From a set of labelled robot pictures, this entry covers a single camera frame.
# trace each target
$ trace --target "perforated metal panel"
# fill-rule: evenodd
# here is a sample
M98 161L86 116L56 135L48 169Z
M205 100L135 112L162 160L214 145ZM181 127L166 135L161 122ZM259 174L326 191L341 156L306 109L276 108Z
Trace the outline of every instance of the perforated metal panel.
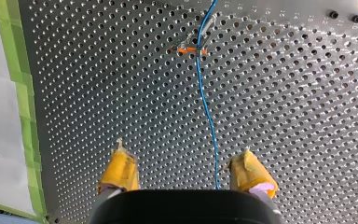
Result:
M177 4L21 1L53 218L86 220L120 136L144 189L213 188L195 55L168 50L210 2ZM280 184L287 223L358 223L358 2L228 1L215 12L202 74L222 187L229 158L249 148Z

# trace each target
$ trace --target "metal plate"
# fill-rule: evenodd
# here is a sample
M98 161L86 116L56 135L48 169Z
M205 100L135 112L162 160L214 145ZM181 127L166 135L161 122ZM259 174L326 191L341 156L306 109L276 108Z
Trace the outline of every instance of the metal plate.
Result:
M250 148L287 223L358 223L358 1L327 2L220 2L202 58L220 168ZM20 1L53 217L86 220L120 136L143 188L213 187L194 55L168 50L209 4Z

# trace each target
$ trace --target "green tape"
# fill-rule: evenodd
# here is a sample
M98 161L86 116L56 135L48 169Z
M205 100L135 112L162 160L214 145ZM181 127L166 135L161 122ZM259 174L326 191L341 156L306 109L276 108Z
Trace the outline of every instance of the green tape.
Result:
M19 2L17 0L0 0L0 33L10 79L16 83L22 142L27 165L28 190L36 216L1 204L0 209L41 223L47 223L45 219L47 209L42 190L42 166L34 109L34 86L21 25Z

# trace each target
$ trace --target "blue cable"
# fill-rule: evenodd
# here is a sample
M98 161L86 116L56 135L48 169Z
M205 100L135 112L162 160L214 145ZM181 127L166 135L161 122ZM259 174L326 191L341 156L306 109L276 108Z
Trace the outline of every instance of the blue cable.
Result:
M197 50L200 50L201 33L203 30L203 27L204 27L206 21L208 20L208 18L210 17L214 6L216 6L216 3L217 3L217 0L212 1L211 6L209 7L204 19L202 20L202 23L201 23L200 29L199 29L199 33L197 36ZM216 140L216 135L214 132L213 120L212 120L211 114L209 112L209 107L208 107L206 99L205 99L205 93L203 91L202 75L201 75L201 69L200 69L200 56L196 57L196 66L197 66L197 75L199 77L200 95L202 98L202 103L204 105L206 117L208 118L209 125L211 126L211 134L212 134L213 147L214 147L214 187L216 189L220 189L219 170L218 170L219 169L219 157L218 157L219 155L217 154L217 152L218 152L217 140Z

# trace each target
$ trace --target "black cylindrical object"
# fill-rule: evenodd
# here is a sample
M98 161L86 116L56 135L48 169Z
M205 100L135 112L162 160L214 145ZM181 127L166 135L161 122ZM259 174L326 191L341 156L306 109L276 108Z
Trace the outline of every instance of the black cylindrical object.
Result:
M337 13L336 11L331 11L331 12L328 14L328 16L329 16L331 19L335 20L336 18L338 18L338 13Z
M280 224L256 197L233 190L137 190L102 203L90 224Z
M351 20L354 22L354 23L358 23L358 15L354 15Z

